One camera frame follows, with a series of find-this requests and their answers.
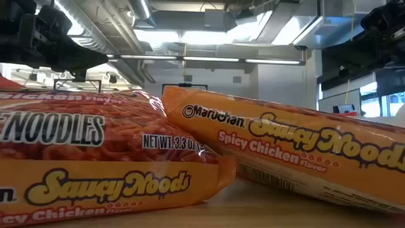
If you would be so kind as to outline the rectangular metal air duct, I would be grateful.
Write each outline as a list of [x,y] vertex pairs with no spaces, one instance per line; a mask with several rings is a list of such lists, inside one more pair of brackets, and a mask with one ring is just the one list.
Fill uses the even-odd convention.
[[242,46],[322,49],[353,39],[361,20],[388,0],[252,0],[238,11],[227,39]]

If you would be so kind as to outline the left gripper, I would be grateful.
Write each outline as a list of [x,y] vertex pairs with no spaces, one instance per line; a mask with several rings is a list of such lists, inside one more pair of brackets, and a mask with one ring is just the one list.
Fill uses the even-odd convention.
[[34,0],[0,0],[0,63],[77,72],[108,62],[106,54],[67,36],[71,27],[54,0],[40,10]]

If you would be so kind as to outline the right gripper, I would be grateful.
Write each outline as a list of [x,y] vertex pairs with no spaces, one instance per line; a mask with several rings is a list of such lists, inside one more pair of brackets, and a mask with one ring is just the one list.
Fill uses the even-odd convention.
[[366,34],[325,49],[326,75],[350,79],[373,70],[379,60],[405,65],[405,0],[388,0],[361,21]]

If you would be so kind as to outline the black bracket frame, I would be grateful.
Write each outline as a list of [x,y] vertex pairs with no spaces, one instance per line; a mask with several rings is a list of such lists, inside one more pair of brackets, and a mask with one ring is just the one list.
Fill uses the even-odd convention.
[[54,79],[53,90],[102,92],[101,80]]
[[205,91],[208,90],[208,85],[206,84],[191,84],[191,83],[178,83],[178,84],[162,84],[161,92],[165,91],[165,87],[168,86],[175,86],[175,87],[184,87],[184,88],[195,88],[195,89],[203,89]]

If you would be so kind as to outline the round silver air duct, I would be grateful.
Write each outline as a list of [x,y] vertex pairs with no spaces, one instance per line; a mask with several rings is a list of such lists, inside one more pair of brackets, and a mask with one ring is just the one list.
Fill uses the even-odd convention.
[[151,27],[155,27],[156,23],[152,16],[152,8],[148,0],[127,0],[128,6],[136,19],[145,22]]

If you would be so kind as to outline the glass window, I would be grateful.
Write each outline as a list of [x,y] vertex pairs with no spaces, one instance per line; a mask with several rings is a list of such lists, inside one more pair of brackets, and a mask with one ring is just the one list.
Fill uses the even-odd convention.
[[405,91],[384,96],[377,94],[378,84],[372,82],[360,88],[363,117],[394,117],[405,105]]

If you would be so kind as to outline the orange Saucy Noods pack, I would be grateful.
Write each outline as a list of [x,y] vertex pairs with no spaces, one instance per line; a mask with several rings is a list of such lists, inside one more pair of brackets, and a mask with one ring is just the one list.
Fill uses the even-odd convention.
[[202,203],[236,168],[144,91],[29,89],[0,76],[0,228]]
[[175,86],[162,102],[171,123],[236,157],[246,179],[405,215],[405,128]]

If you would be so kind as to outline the ribbed silver air duct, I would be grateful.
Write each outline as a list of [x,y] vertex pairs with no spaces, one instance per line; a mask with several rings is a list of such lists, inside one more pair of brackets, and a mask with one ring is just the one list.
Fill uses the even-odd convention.
[[[118,54],[117,48],[73,0],[55,0],[55,7],[83,30],[81,34],[70,34],[75,42],[100,53]],[[147,81],[151,82],[148,75],[139,68],[137,60],[135,63],[130,63],[128,60],[120,59],[109,62],[109,65],[115,67],[129,83],[143,86]]]

